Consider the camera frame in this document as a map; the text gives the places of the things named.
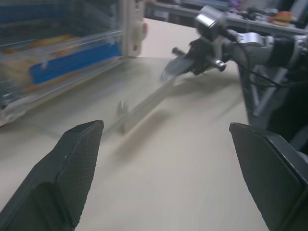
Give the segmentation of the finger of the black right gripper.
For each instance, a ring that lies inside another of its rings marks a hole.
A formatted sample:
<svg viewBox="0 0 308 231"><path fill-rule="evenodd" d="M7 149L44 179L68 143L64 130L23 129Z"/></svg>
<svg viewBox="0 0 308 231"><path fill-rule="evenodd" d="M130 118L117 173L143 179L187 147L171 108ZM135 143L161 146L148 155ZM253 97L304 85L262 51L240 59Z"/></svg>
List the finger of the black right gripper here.
<svg viewBox="0 0 308 231"><path fill-rule="evenodd" d="M179 56L171 60L164 68L161 79L172 79L191 71L193 61Z"/></svg>

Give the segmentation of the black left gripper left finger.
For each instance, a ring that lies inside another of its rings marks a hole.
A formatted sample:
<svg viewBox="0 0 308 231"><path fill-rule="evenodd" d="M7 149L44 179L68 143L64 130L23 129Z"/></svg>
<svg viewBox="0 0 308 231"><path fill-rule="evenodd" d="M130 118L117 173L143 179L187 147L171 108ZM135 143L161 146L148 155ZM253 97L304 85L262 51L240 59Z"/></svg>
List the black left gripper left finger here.
<svg viewBox="0 0 308 231"><path fill-rule="evenodd" d="M2 231L73 231L91 188L104 123L67 130L0 212Z"/></svg>

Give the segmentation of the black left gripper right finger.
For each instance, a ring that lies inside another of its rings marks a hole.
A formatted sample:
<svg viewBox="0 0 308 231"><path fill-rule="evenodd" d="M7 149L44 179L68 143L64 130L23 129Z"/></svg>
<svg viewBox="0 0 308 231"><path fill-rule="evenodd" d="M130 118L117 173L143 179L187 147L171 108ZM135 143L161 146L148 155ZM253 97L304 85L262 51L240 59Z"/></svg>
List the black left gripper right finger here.
<svg viewBox="0 0 308 231"><path fill-rule="evenodd" d="M308 229L308 161L282 136L231 123L247 188L270 231Z"/></svg>

